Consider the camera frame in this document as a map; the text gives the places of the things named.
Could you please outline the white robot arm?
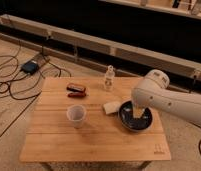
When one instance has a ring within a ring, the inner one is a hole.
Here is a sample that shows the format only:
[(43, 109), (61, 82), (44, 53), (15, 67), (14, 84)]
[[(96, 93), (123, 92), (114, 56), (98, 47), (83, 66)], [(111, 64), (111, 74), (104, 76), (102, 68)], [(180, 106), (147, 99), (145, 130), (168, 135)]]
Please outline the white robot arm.
[(131, 91), (137, 113), (152, 107), (201, 127), (201, 95), (167, 90), (169, 83), (166, 73), (157, 69), (149, 71)]

